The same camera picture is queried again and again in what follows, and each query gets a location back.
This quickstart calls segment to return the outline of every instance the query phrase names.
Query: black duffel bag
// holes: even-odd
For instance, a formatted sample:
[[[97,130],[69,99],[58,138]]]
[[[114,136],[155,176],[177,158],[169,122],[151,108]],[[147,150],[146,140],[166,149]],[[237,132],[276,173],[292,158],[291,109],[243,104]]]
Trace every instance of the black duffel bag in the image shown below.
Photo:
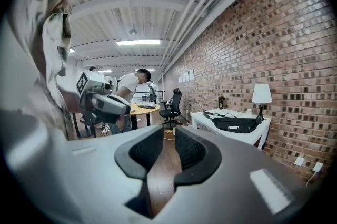
[[[214,125],[221,130],[230,131],[235,133],[250,133],[256,127],[261,124],[261,119],[259,118],[239,118],[235,117],[228,117],[225,115],[221,115],[218,113],[211,113],[211,112],[203,112],[203,115],[211,120]]]

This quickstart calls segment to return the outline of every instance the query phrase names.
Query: wooden floor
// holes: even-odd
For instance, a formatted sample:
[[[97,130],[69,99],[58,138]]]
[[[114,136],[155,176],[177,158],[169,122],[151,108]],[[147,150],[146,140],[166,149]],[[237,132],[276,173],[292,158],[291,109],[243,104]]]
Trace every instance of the wooden floor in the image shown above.
[[[76,118],[79,130],[84,129],[83,124],[80,123],[80,116],[77,115]],[[138,128],[147,126],[146,115],[139,115],[137,116],[137,119],[140,119],[137,123]],[[150,121],[151,125],[164,122],[163,118],[159,116],[159,111],[150,114]],[[178,118],[178,121],[187,125],[183,118]],[[104,135],[102,130],[96,129],[97,137],[102,137]],[[175,151],[175,137],[172,133],[164,131],[164,138],[163,150],[147,175],[147,186],[150,193],[154,216],[164,208],[173,196],[173,178],[176,174],[181,172],[180,158]]]

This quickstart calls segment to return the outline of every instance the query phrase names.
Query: lamp base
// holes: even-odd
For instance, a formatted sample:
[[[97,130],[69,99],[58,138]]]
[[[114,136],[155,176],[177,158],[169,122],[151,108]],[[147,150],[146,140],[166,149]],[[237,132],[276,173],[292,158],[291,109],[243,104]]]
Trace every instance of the lamp base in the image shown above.
[[[259,115],[258,115],[256,118],[259,118],[259,119],[261,119],[261,121],[263,121],[263,120],[264,120],[262,111],[263,111],[263,106],[262,106],[262,105],[260,105],[260,112],[259,112]]]

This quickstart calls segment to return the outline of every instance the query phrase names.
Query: power outlet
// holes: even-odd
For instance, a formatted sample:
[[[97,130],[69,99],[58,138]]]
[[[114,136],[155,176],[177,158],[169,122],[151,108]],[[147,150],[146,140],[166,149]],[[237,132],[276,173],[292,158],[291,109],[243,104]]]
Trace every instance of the power outlet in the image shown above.
[[[323,167],[323,163],[317,162],[315,167],[312,169],[314,172],[319,172]]]
[[[302,166],[303,162],[304,162],[304,158],[297,157],[295,160],[295,165]]]

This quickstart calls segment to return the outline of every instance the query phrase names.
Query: round table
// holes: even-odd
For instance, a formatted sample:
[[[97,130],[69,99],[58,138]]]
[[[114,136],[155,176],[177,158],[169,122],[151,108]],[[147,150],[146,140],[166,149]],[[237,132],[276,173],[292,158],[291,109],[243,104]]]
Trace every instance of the round table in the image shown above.
[[[157,104],[156,104],[156,108],[154,109],[146,109],[146,108],[138,107],[138,105],[141,105],[141,104],[131,104],[131,110],[135,110],[134,112],[130,113],[132,130],[138,129],[137,115],[146,114],[147,125],[151,125],[150,124],[150,113],[158,111],[160,109],[160,106]]]

